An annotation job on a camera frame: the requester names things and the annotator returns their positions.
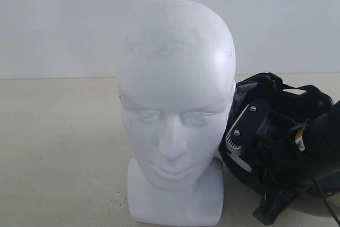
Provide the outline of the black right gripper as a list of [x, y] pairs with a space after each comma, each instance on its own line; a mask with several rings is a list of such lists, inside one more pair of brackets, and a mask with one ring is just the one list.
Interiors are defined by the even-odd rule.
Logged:
[[296, 190], [274, 184], [310, 184], [310, 164], [295, 142], [298, 131], [313, 121], [312, 112], [293, 115], [275, 111], [249, 112], [250, 180], [265, 184], [253, 216], [262, 224], [274, 224], [296, 199]]

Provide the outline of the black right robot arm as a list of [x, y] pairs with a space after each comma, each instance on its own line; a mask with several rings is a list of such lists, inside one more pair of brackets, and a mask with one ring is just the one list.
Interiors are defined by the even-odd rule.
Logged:
[[328, 197], [339, 193], [339, 103], [312, 122], [268, 141], [261, 200], [253, 216], [272, 225], [302, 194], [322, 200], [336, 223]]

